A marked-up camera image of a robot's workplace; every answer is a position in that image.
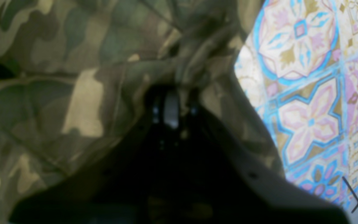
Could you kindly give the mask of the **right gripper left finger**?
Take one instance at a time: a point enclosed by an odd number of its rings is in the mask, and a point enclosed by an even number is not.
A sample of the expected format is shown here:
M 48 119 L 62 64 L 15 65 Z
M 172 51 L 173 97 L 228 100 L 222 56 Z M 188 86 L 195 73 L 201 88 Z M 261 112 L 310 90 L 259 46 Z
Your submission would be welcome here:
M 153 87 L 146 113 L 103 159 L 20 201 L 10 224 L 138 224 L 172 146 L 172 88 Z

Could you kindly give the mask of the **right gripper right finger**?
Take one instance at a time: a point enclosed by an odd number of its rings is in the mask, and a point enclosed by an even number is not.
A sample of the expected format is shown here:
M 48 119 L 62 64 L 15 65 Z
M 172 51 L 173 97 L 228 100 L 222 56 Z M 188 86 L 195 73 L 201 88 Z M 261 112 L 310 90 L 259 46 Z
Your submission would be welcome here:
M 175 224 L 348 224 L 342 208 L 262 164 L 196 97 L 167 93 L 167 180 Z

